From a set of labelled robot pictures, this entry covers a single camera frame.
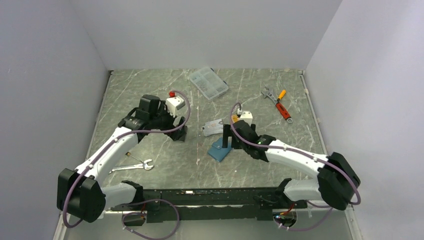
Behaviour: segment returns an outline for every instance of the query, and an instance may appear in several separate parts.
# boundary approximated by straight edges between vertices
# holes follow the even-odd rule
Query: wall
[[[81,163],[108,72],[67,0],[0,1],[1,239],[52,239],[58,174]]]
[[[108,69],[305,69],[342,0],[71,0]]]
[[[343,0],[306,69],[325,142],[362,180],[364,239],[422,239],[424,1]]]

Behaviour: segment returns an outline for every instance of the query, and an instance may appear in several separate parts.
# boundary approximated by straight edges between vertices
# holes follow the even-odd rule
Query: metal frame
[[[306,83],[305,83],[304,74],[305,74],[304,70],[298,71],[298,75],[299,75],[300,80],[302,81],[303,87],[305,89],[305,95],[306,95],[307,101],[309,103],[309,107],[310,107],[310,110],[311,110],[311,113],[312,113],[313,120],[315,122],[315,127],[316,127],[317,132],[318,132],[319,141],[321,143],[322,150],[323,150],[324,154],[327,154],[327,149],[325,147],[324,139],[323,139],[323,136],[321,134],[320,126],[318,124],[318,119],[317,119],[317,116],[315,114],[315,111],[314,111],[314,108],[313,108],[313,105],[312,105],[312,102],[311,102],[311,98],[310,98],[310,95],[309,95],[309,91],[308,91],[308,88],[307,88]],[[93,131],[93,135],[91,137],[90,145],[89,145],[89,148],[88,148],[88,151],[87,151],[86,159],[89,157],[89,154],[90,154],[90,151],[91,151],[91,147],[92,147],[94,137],[95,137],[95,134],[96,134],[96,129],[97,129],[98,123],[99,123],[99,117],[100,117],[100,114],[102,112],[102,109],[103,109],[103,106],[104,106],[104,103],[105,103],[105,99],[106,99],[106,94],[108,92],[108,89],[109,89],[109,86],[110,86],[110,83],[111,83],[110,76],[109,76],[109,79],[108,79],[108,82],[107,82],[105,93],[103,95],[103,100],[101,102],[100,110],[99,110],[98,115],[97,115],[97,120],[96,120],[96,123],[95,123],[95,126],[94,126],[94,131]],[[264,187],[263,189],[265,190],[265,189],[275,189],[275,188]],[[324,208],[316,208],[316,207],[312,207],[312,206],[310,206],[309,208],[298,208],[297,209],[297,211],[310,211],[310,212],[325,211],[325,210],[326,209],[324,209]],[[132,211],[122,211],[122,210],[106,211],[104,214],[114,215],[114,214],[125,214],[125,213],[128,213],[128,212],[132,212]],[[347,224],[348,224],[349,229],[350,229],[350,233],[352,235],[352,239],[362,240],[363,237],[362,237],[359,225],[358,225],[358,221],[357,221],[353,206],[351,206],[351,205],[348,206],[347,209],[344,212],[345,212],[345,215],[346,215],[346,220],[347,220]],[[65,225],[63,223],[62,214],[63,214],[62,212],[59,214],[59,221],[57,223],[57,227],[56,227],[56,231],[54,233],[53,240],[63,240],[65,235],[66,235],[67,228],[65,227]]]

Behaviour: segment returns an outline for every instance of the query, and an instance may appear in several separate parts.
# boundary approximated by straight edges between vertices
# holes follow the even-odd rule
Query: floor
[[[188,80],[195,69],[130,69],[115,70],[110,77],[98,126],[90,149],[92,155],[111,136],[118,122],[134,107],[144,94],[161,99],[170,90],[184,92],[191,107],[185,142],[173,142],[163,134],[150,134],[131,151],[141,159],[152,159],[150,171],[133,169],[114,172],[104,181],[111,186],[130,180],[145,189],[276,187],[285,178],[305,179],[305,174],[290,167],[252,159],[243,150],[232,150],[222,162],[211,158],[207,151],[221,135],[205,137],[206,122],[223,119],[229,123],[229,111],[235,102],[250,111],[256,132],[276,137],[294,147],[322,154],[318,131],[302,81],[295,69],[214,69],[226,81],[229,90],[208,101]],[[276,94],[286,90],[281,103],[290,113],[288,124],[272,104],[261,96],[265,84]],[[187,107],[179,114],[186,114]],[[139,163],[123,156],[117,165]]]

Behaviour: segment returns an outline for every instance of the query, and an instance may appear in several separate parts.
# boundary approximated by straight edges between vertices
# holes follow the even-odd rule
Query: orange handle
[[[277,107],[279,113],[285,120],[291,118],[289,112],[283,107],[281,103],[278,102],[275,106]]]

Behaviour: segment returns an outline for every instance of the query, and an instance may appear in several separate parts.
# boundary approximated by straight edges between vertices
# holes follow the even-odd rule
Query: gray marble surface
[[[222,162],[207,151],[221,134],[205,137],[202,126],[215,119],[229,123],[230,108],[237,101],[253,114],[256,132],[310,152],[323,153],[322,146],[304,87],[295,69],[215,69],[227,82],[229,90],[208,101],[189,80],[195,69],[115,70],[105,95],[90,154],[111,136],[118,122],[134,107],[140,97],[151,94],[165,99],[170,90],[184,92],[190,100],[191,116],[185,142],[173,142],[164,134],[150,134],[131,153],[141,159],[153,159],[150,171],[133,169],[112,173],[103,186],[130,180],[146,189],[275,187],[285,178],[305,179],[307,176],[290,167],[252,159],[243,150],[232,150]],[[286,89],[281,103],[287,108],[293,124],[288,124],[270,99],[261,96],[267,84],[276,94]],[[187,107],[179,111],[186,114]],[[117,165],[137,164],[122,156]]]

